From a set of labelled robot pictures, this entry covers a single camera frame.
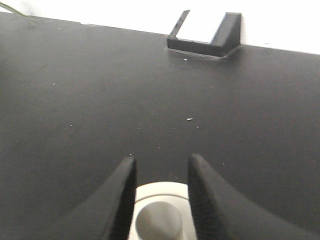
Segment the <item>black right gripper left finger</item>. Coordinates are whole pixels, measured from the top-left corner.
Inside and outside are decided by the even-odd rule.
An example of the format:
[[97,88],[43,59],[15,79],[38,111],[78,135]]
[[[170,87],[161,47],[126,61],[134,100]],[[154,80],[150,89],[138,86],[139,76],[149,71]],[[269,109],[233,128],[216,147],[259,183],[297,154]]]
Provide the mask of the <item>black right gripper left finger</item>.
[[49,240],[126,240],[137,187],[137,162],[126,157],[107,181],[53,225]]

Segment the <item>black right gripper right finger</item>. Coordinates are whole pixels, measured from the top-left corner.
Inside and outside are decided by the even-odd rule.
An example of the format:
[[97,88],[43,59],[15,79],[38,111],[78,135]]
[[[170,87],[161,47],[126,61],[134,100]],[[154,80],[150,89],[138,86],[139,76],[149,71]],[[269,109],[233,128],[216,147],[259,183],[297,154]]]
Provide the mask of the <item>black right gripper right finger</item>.
[[318,240],[232,187],[199,154],[187,168],[188,198],[198,240]]

